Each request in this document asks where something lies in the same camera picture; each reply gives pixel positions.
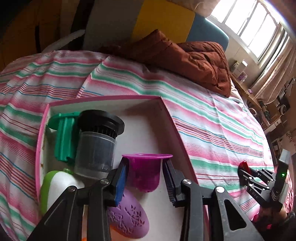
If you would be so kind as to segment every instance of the brown blanket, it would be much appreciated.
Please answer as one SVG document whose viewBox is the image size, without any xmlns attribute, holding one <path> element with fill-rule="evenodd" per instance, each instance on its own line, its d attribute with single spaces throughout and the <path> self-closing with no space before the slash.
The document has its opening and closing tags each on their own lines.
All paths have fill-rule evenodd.
<svg viewBox="0 0 296 241">
<path fill-rule="evenodd" d="M 226 97 L 230 95 L 231 82 L 228 63 L 218 43 L 175 44 L 161 31 L 154 30 L 135 43 L 109 49 L 107 52 L 170 70 L 211 91 Z"/>
</svg>

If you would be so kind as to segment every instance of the purple cup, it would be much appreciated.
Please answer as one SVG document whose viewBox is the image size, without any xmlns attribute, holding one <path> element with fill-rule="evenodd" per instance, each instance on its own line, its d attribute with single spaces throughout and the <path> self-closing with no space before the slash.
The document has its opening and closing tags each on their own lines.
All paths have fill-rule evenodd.
<svg viewBox="0 0 296 241">
<path fill-rule="evenodd" d="M 159 185 L 161 160 L 171 154 L 125 154 L 129 160 L 128 183 L 141 192 L 152 192 Z"/>
</svg>

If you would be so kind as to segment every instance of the purple lid with pattern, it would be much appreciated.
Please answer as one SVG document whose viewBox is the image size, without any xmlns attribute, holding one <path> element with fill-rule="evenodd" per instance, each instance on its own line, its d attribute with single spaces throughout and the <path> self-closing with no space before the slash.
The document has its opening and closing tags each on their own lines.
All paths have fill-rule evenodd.
<svg viewBox="0 0 296 241">
<path fill-rule="evenodd" d="M 108 207 L 110 225 L 121 235 L 139 239 L 149 231 L 148 217 L 139 201 L 125 189 L 117 207 Z"/>
</svg>

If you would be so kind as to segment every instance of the pink box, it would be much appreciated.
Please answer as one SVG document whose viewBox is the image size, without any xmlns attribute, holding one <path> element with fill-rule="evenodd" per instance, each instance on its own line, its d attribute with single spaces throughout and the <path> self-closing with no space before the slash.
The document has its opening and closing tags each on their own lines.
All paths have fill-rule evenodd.
<svg viewBox="0 0 296 241">
<path fill-rule="evenodd" d="M 161 97 L 99 96 L 58 101 L 47 105 L 41 121 L 36 150 L 35 177 L 38 197 L 44 175 L 49 171 L 68 167 L 54 158 L 56 131 L 47 127 L 49 118 L 57 113 L 89 109 L 108 111 L 119 116 L 125 123 L 124 133 L 116 138 L 113 168 L 118 166 L 122 154 L 172 154 L 174 167 L 181 170 L 186 178 L 197 182 L 181 137 Z M 150 231 L 141 240 L 179 240 L 183 208 L 174 208 L 169 201 L 162 171 L 159 186 L 155 191 L 151 193 L 140 193 L 136 189 L 130 191 L 139 200 L 149 218 Z M 86 227 L 83 228 L 83 237 L 86 235 L 85 232 Z M 115 231 L 111 231 L 111 236 L 112 240 L 127 240 Z"/>
</svg>

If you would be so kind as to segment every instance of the pink and green striped sheet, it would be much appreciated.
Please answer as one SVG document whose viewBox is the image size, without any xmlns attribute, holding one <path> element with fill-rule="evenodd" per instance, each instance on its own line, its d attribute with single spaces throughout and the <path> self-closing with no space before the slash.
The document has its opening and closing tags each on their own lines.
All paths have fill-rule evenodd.
<svg viewBox="0 0 296 241">
<path fill-rule="evenodd" d="M 250 218 L 258 212 L 239 186 L 237 167 L 273 164 L 263 130 L 241 99 L 133 61 L 63 50 L 20 58 L 0 74 L 0 223 L 13 240 L 26 240 L 40 218 L 34 160 L 46 104 L 135 94 L 163 97 L 201 186 L 222 185 Z"/>
</svg>

